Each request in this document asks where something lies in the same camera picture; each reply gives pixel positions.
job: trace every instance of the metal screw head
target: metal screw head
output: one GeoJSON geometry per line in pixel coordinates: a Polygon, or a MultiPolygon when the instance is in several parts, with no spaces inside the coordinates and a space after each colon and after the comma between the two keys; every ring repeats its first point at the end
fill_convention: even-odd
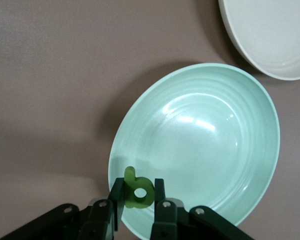
{"type": "Polygon", "coordinates": [[[195,209],[195,213],[198,214],[198,215],[202,215],[202,214],[205,214],[205,210],[198,207],[198,208],[195,209]]]}
{"type": "Polygon", "coordinates": [[[99,207],[105,207],[105,206],[107,206],[107,201],[102,201],[102,202],[100,202],[99,203],[99,207]]]}
{"type": "Polygon", "coordinates": [[[169,201],[164,201],[164,202],[162,203],[162,206],[163,206],[164,208],[169,208],[169,207],[171,207],[171,203],[170,203],[169,201]]]}
{"type": "Polygon", "coordinates": [[[63,212],[64,212],[65,214],[70,213],[71,211],[72,211],[72,207],[71,207],[71,206],[68,206],[67,208],[65,208],[65,209],[63,210],[63,212]]]}

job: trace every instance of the mint green plate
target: mint green plate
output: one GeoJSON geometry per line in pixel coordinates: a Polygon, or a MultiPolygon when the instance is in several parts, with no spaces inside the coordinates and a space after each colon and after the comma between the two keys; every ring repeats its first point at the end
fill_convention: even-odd
{"type": "MultiPolygon", "coordinates": [[[[205,205],[238,225],[264,195],[279,148],[275,106],[254,77],[226,64],[191,65],[157,81],[128,111],[112,145],[109,187],[132,166],[137,177],[163,178],[166,196],[187,211],[205,205]]],[[[125,208],[122,220],[149,239],[154,204],[125,208]]]]}

